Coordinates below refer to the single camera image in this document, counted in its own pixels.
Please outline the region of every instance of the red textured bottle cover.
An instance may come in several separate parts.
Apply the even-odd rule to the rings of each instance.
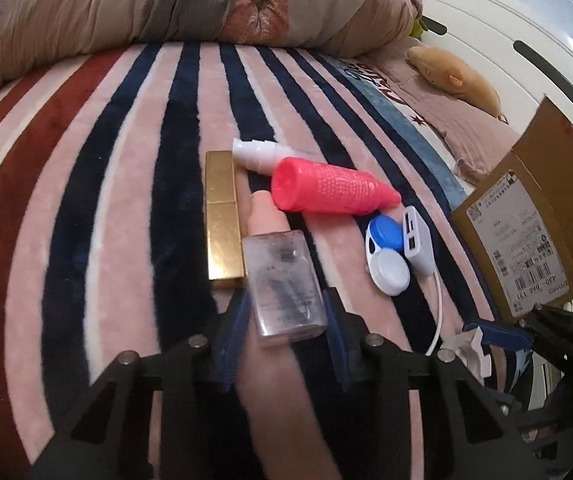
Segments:
[[[368,214],[396,207],[400,193],[372,174],[289,157],[276,167],[271,194],[283,211]]]

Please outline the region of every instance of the stuffed toy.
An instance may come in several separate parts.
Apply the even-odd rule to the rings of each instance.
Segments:
[[[504,120],[495,88],[459,57],[437,46],[418,45],[407,51],[407,58],[436,88]]]

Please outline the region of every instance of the beige object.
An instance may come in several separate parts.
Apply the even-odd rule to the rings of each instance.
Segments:
[[[290,230],[287,215],[273,203],[270,192],[260,190],[250,196],[250,215],[247,220],[249,235],[284,233]]]
[[[412,46],[407,51],[409,62],[433,86],[484,110],[491,117],[502,114],[500,97],[479,72],[448,50],[437,46]]]

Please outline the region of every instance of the striped blanket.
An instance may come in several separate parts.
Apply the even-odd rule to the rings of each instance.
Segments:
[[[26,470],[118,352],[166,351],[226,307],[229,296],[212,294],[207,278],[202,170],[206,152],[230,149],[235,137],[277,140],[390,182],[431,230],[442,338],[464,320],[494,317],[450,222],[465,192],[423,137],[422,118],[374,76],[303,50],[167,43],[65,60],[0,91],[5,473]],[[244,171],[236,179],[244,223],[250,193],[269,182]],[[372,332],[424,352],[436,328],[435,284],[413,276],[397,298],[382,295],[365,271],[370,219],[289,218],[307,236],[323,288],[337,287]],[[361,411],[335,382],[324,337],[279,358],[248,345],[226,410],[210,422],[224,465],[237,478],[349,475],[359,446],[347,428],[359,426]],[[489,384],[503,389],[506,361],[491,350]],[[422,478],[427,428],[419,395],[410,402],[413,477]]]

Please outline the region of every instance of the green plush toy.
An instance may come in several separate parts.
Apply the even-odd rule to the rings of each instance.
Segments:
[[[417,18],[416,20],[413,20],[413,28],[411,29],[409,36],[419,40],[422,37],[422,34],[424,34],[425,30],[429,30],[429,28],[426,26],[424,21],[422,21],[421,17]]]

